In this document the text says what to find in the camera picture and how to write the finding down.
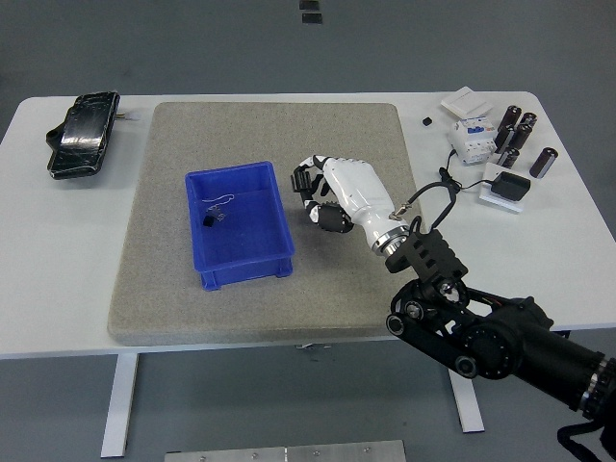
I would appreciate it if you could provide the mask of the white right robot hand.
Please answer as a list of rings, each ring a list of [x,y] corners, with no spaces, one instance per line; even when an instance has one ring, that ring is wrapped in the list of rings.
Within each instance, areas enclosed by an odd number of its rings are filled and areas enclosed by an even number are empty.
[[[393,217],[393,201],[365,161],[311,156],[295,168],[291,181],[310,220],[325,231],[347,233],[359,225],[371,250],[386,257],[409,236],[409,224]]]

